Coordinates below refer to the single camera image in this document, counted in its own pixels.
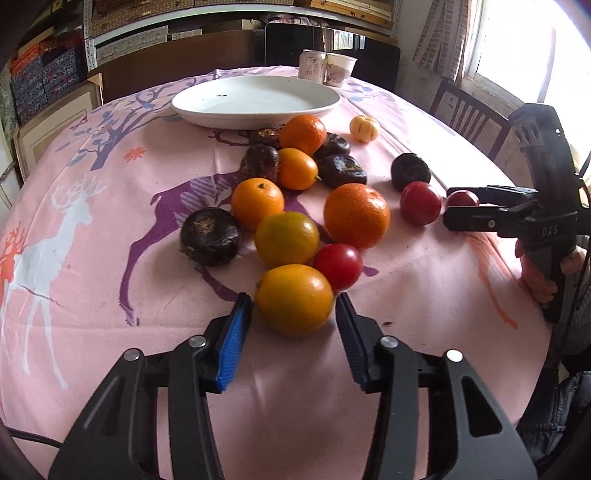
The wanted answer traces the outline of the person's right hand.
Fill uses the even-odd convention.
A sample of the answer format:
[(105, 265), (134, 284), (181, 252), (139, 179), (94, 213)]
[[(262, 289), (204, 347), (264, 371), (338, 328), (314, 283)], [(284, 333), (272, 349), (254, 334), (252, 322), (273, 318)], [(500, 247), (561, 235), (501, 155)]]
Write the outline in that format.
[[(561, 262), (561, 270), (565, 276), (580, 276), (583, 269), (583, 261), (587, 251), (576, 247), (575, 250)], [(515, 244), (515, 256), (520, 259), (522, 266), (522, 280), (529, 289), (532, 297), (541, 304), (550, 302), (558, 291), (556, 283), (544, 276), (541, 270), (528, 256), (523, 243), (520, 240)]]

